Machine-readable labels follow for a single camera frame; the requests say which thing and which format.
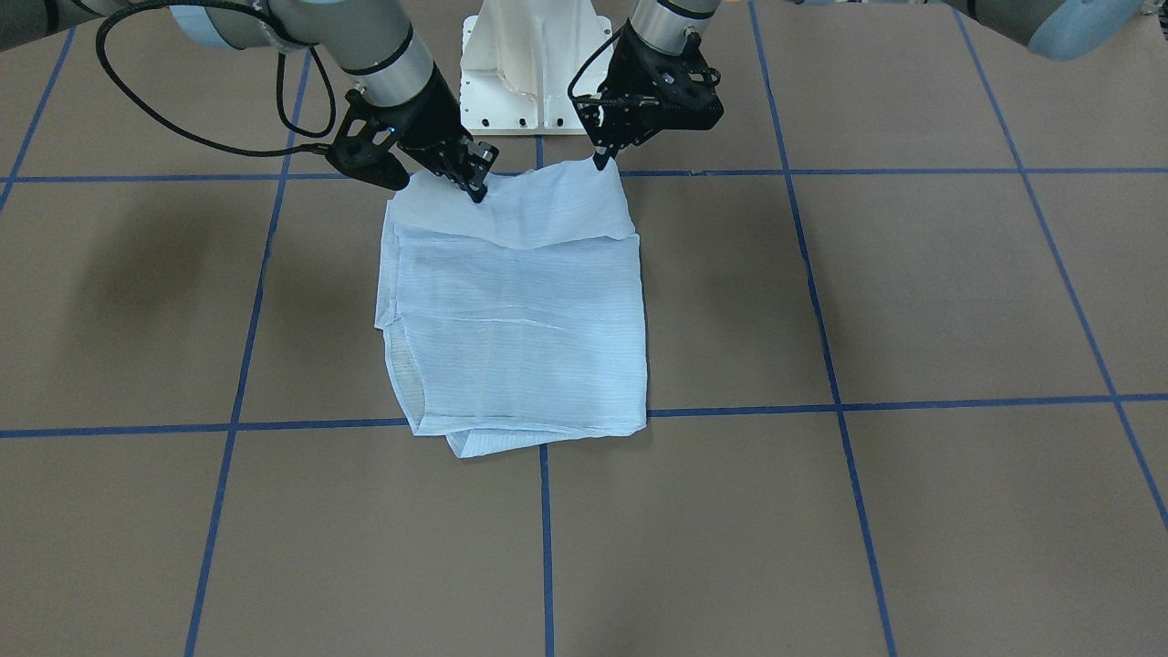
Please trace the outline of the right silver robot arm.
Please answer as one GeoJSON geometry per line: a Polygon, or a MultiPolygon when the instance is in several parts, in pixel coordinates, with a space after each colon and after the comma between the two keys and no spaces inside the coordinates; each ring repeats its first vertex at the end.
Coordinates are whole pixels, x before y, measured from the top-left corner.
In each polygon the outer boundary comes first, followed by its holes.
{"type": "Polygon", "coordinates": [[[95,51],[107,79],[151,120],[188,141],[250,158],[310,153],[343,177],[385,191],[408,186],[399,162],[406,155],[472,203],[487,195],[498,148],[463,126],[454,94],[397,1],[5,1],[4,50],[92,21],[99,22],[95,51]],[[293,51],[308,51],[318,71],[325,57],[333,58],[353,84],[345,115],[331,113],[325,127],[308,130],[279,109],[284,126],[304,141],[278,150],[232,147],[167,120],[121,79],[106,54],[116,26],[154,11],[171,13],[192,41],[208,48],[272,48],[279,72],[293,51]]]}

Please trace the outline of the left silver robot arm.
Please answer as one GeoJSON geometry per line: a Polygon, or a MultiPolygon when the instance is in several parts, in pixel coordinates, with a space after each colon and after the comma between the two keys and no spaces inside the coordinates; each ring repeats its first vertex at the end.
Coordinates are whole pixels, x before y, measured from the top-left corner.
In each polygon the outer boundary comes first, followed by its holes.
{"type": "Polygon", "coordinates": [[[1164,40],[1134,18],[1052,62],[947,5],[722,4],[712,130],[668,130],[621,170],[1164,167],[1164,40]]]}

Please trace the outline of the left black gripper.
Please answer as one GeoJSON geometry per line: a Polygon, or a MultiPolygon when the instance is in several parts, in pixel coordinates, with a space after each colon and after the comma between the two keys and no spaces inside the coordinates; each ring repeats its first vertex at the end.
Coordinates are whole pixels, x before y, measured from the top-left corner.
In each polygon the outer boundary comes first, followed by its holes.
{"type": "Polygon", "coordinates": [[[609,71],[597,90],[575,94],[575,111],[589,141],[592,141],[592,161],[598,172],[614,161],[623,150],[642,145],[662,132],[652,123],[659,105],[653,88],[653,63],[661,56],[695,54],[702,43],[698,28],[694,25],[684,26],[679,37],[681,51],[661,51],[642,39],[634,26],[623,25],[575,75],[575,79],[580,79],[596,58],[612,50],[609,71]]]}

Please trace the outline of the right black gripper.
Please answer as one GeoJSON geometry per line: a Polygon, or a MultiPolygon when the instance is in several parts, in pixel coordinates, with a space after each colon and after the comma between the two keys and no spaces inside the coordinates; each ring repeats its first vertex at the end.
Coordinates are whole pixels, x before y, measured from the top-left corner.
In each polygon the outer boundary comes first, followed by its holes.
{"type": "Polygon", "coordinates": [[[454,178],[472,203],[482,203],[488,193],[485,178],[499,150],[488,141],[475,141],[463,126],[458,101],[442,70],[433,65],[420,92],[391,109],[401,112],[397,150],[437,175],[454,178]]]}

